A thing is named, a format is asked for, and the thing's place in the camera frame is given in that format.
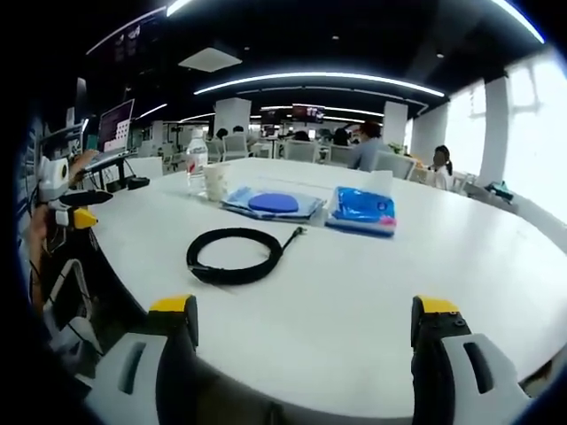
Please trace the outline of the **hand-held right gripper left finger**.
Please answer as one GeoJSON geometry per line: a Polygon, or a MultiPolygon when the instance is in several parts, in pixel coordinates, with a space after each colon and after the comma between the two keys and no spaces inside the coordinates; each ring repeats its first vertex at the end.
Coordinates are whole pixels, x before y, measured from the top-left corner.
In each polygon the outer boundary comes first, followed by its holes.
{"type": "Polygon", "coordinates": [[[103,424],[194,424],[197,347],[196,298],[155,302],[99,361],[86,405],[103,424]]]}

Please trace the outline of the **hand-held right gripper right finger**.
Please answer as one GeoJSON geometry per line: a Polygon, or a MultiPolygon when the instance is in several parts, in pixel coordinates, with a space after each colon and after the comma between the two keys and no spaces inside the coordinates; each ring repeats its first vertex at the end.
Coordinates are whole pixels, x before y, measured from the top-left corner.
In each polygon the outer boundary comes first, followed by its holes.
{"type": "Polygon", "coordinates": [[[413,298],[410,344],[414,424],[510,424],[531,402],[511,360],[447,300],[413,298]]]}

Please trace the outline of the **person's left hand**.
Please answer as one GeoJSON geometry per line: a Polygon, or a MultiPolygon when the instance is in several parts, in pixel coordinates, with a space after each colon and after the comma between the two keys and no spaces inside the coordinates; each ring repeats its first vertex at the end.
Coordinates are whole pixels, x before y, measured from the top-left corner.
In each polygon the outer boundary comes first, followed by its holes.
{"type": "Polygon", "coordinates": [[[32,213],[31,221],[27,228],[29,260],[36,267],[39,267],[41,264],[43,242],[48,233],[48,212],[49,208],[47,205],[38,205],[32,213]]]}

